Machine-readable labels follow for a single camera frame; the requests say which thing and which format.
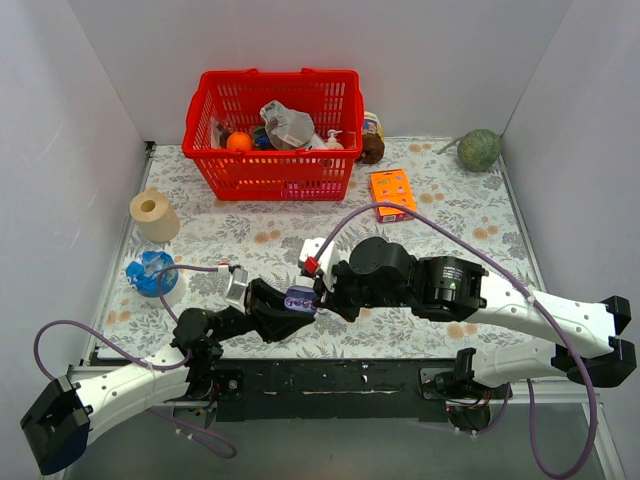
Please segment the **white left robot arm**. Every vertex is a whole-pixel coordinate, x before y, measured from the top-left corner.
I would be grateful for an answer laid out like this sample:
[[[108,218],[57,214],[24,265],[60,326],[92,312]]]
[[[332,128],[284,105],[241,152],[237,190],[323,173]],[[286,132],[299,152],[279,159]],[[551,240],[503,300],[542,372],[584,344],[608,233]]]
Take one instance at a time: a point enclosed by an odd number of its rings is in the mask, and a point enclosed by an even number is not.
[[[205,398],[221,343],[251,331],[265,342],[287,338],[314,314],[261,305],[252,313],[233,307],[182,312],[172,341],[156,353],[106,374],[73,382],[53,378],[24,414],[20,426],[43,475],[73,464],[99,436],[168,400]]]

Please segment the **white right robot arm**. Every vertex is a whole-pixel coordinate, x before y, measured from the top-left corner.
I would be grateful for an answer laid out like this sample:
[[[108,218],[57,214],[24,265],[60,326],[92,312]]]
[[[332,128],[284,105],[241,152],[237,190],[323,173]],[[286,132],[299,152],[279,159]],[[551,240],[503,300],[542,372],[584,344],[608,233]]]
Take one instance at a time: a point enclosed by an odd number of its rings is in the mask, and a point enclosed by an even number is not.
[[[276,326],[282,326],[294,310],[308,314],[319,307],[353,322],[363,308],[398,307],[433,322],[488,324],[531,336],[521,345],[459,351],[451,370],[427,382],[450,397],[471,398],[486,388],[556,376],[613,388],[637,367],[634,344],[620,337],[631,313],[619,296],[588,303],[522,293],[477,263],[453,256],[417,258],[381,237],[360,242],[348,260],[326,257],[312,277],[302,299],[291,300],[253,281],[245,309],[262,320],[274,315]]]

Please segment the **lavender earbud charging case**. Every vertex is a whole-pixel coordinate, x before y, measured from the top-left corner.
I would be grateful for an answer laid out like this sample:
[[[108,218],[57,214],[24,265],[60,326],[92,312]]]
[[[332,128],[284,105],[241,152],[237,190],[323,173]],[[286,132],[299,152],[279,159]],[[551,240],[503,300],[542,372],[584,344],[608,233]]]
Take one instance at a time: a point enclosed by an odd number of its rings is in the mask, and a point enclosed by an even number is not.
[[[314,314],[317,311],[315,301],[316,293],[311,287],[293,285],[285,293],[284,306],[288,310]]]

